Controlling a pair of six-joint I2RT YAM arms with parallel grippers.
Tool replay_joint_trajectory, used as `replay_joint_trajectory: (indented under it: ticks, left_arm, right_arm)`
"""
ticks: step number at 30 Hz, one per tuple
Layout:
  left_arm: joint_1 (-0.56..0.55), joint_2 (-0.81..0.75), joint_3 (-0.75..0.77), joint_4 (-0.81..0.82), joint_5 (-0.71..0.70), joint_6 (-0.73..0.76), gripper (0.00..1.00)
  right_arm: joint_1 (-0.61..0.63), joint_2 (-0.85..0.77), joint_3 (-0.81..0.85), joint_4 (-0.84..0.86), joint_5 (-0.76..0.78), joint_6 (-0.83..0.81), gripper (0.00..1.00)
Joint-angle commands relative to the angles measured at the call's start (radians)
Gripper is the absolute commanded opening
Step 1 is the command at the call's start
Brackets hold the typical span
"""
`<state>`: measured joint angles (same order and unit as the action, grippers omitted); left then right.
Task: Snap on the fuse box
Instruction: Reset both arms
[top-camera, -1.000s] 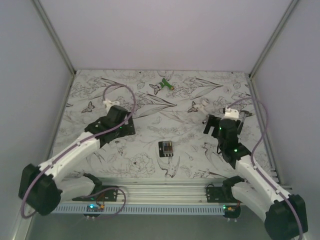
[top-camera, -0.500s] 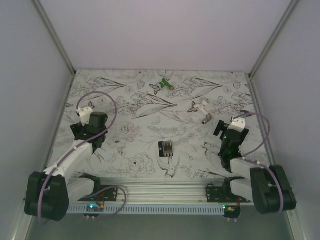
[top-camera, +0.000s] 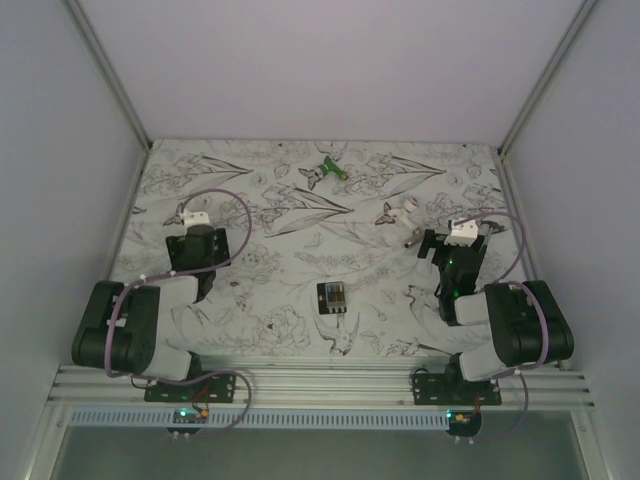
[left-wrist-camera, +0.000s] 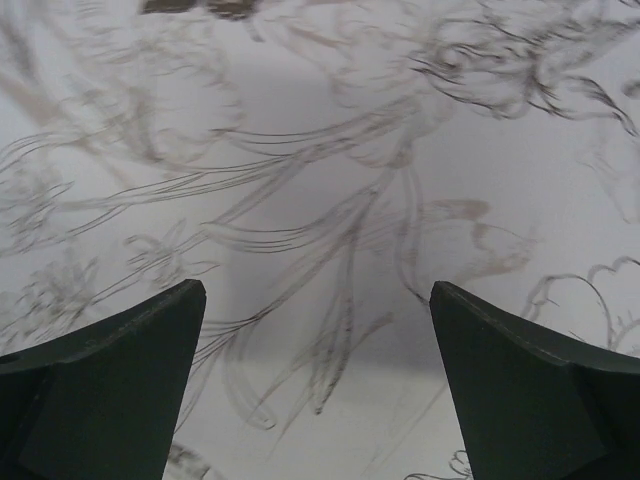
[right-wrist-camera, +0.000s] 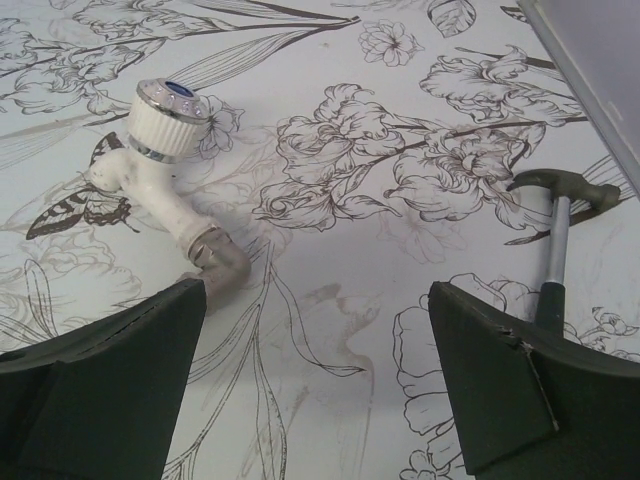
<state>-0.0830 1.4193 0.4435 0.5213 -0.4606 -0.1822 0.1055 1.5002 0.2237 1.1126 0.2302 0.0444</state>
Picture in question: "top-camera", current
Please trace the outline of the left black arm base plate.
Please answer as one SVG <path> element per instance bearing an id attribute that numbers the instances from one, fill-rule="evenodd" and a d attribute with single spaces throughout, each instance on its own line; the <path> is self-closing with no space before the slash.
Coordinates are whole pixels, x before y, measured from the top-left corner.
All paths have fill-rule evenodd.
<path id="1" fill-rule="evenodd" d="M 169 385 L 159 383 L 145 388 L 144 401 L 147 403 L 181 404 L 230 404 L 236 387 L 234 374 L 222 374 L 193 385 Z"/>

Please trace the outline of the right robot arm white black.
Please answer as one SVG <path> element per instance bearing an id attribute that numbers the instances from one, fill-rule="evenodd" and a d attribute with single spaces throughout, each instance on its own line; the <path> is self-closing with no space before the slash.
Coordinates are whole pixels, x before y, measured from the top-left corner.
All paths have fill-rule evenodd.
<path id="1" fill-rule="evenodd" d="M 425 304 L 436 307 L 450 332 L 479 335 L 469 347 L 454 342 L 459 370 L 444 378 L 443 391 L 458 405 L 477 395 L 479 381 L 564 361 L 575 349 L 570 326 L 546 282 L 499 281 L 477 287 L 490 238 L 501 229 L 491 221 L 483 226 L 484 234 L 465 233 L 462 225 L 447 233 L 426 230 L 417 254 L 439 274 Z"/>

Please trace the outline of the black fuse box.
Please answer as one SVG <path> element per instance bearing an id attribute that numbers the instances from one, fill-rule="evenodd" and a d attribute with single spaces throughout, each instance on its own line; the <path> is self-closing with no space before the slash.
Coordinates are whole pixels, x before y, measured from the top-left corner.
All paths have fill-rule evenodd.
<path id="1" fill-rule="evenodd" d="M 318 312 L 320 315 L 347 312 L 346 287 L 343 282 L 326 282 L 316 285 Z"/>

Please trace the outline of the metal pipe elbow fitting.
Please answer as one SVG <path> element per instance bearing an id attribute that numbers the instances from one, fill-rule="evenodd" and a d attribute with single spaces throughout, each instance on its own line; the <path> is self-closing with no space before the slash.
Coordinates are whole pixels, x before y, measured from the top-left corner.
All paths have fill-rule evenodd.
<path id="1" fill-rule="evenodd" d="M 415 224 L 410 215 L 418 209 L 419 203 L 414 197 L 406 197 L 399 208 L 389 210 L 390 216 L 411 230 L 411 236 L 404 242 L 406 249 L 411 249 L 422 241 L 424 230 Z"/>

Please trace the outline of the clear plastic fuse box cover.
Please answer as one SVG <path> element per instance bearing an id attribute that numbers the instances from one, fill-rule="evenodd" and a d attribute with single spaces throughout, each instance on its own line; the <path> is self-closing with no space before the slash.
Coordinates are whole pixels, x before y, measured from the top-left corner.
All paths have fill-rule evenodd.
<path id="1" fill-rule="evenodd" d="M 327 292 L 326 290 L 326 286 L 327 285 L 331 285 L 333 286 L 334 291 L 332 293 Z M 325 303 L 327 305 L 327 307 L 329 308 L 338 308 L 338 307 L 342 307 L 346 304 L 346 297 L 345 297 L 345 287 L 344 284 L 342 282 L 331 282 L 331 283 L 325 283 L 324 284 L 324 300 Z M 335 302 L 333 301 L 333 296 L 334 295 L 339 295 L 340 296 L 340 300 Z"/>

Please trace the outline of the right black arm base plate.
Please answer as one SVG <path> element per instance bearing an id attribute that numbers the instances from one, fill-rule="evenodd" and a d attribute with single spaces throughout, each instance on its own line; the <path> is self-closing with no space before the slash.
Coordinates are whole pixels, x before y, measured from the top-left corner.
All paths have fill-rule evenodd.
<path id="1" fill-rule="evenodd" d="M 444 373 L 418 369 L 410 376 L 411 392 L 417 406 L 471 407 L 502 404 L 500 389 L 490 381 L 468 382 Z"/>

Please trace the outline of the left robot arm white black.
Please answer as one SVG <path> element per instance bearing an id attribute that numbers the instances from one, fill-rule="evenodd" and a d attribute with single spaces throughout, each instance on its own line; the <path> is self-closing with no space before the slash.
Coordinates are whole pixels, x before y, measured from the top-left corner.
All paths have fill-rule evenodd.
<path id="1" fill-rule="evenodd" d="M 163 331 L 186 307 L 204 300 L 213 287 L 216 265 L 230 253 L 226 230 L 210 225 L 187 228 L 165 239 L 172 270 L 155 282 L 133 288 L 122 282 L 95 284 L 71 346 L 79 366 L 168 380 L 179 400 L 197 399 L 204 377 L 192 369 L 195 355 L 171 346 Z"/>

